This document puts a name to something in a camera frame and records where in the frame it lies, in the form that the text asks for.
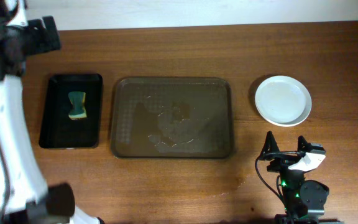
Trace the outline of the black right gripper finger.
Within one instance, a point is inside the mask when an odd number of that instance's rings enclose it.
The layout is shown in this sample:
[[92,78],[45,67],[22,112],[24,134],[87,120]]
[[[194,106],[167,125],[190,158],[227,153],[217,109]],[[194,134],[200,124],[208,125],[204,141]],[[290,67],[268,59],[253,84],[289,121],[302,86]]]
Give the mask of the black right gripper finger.
[[259,160],[272,160],[280,152],[273,132],[268,131],[264,146],[260,152]]
[[298,137],[297,151],[310,152],[310,144],[303,136]]

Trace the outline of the pale green plate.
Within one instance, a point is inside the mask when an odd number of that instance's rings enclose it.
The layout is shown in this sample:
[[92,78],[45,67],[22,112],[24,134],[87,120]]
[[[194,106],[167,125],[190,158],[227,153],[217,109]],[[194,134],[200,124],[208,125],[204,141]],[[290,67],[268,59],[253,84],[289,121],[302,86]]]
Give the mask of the pale green plate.
[[283,75],[265,79],[257,87],[254,100],[261,117],[281,127],[302,123],[312,109],[311,95],[304,84]]

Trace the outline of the yellow green sponge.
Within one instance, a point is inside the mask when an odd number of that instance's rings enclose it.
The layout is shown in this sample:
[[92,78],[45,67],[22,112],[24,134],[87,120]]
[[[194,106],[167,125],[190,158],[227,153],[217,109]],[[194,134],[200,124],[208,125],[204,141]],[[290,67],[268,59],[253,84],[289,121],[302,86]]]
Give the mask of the yellow green sponge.
[[87,118],[85,109],[86,93],[82,91],[71,91],[68,94],[68,98],[72,105],[68,117],[71,120],[85,119]]

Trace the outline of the cream white plate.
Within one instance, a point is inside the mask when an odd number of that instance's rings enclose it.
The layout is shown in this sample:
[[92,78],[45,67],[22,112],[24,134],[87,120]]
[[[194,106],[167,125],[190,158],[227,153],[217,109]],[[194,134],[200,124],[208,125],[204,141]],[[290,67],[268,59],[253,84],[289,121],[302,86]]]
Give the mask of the cream white plate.
[[257,94],[255,105],[261,117],[271,124],[292,127],[304,122],[311,113],[312,100],[300,94]]

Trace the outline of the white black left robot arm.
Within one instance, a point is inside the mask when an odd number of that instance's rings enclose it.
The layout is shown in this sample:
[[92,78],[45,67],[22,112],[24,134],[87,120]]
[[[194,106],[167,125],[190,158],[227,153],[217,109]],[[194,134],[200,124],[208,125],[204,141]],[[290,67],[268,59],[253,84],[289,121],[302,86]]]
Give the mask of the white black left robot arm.
[[31,55],[58,50],[53,17],[28,20],[24,0],[0,0],[0,223],[100,223],[79,209],[71,187],[48,186],[27,130],[22,76]]

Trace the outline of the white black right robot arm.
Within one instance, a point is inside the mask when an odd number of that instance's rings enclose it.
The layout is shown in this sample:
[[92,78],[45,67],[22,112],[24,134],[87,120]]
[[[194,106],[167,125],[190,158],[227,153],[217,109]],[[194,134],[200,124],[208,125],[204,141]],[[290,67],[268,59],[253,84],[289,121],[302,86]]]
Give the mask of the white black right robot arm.
[[[316,180],[305,179],[305,174],[315,170],[326,158],[326,150],[320,144],[310,143],[298,137],[297,150],[281,151],[273,132],[268,131],[264,146],[254,162],[261,182],[273,192],[284,206],[285,213],[275,215],[273,221],[280,224],[321,223],[329,187]],[[277,173],[275,187],[262,177],[258,163],[268,161],[267,172]]]

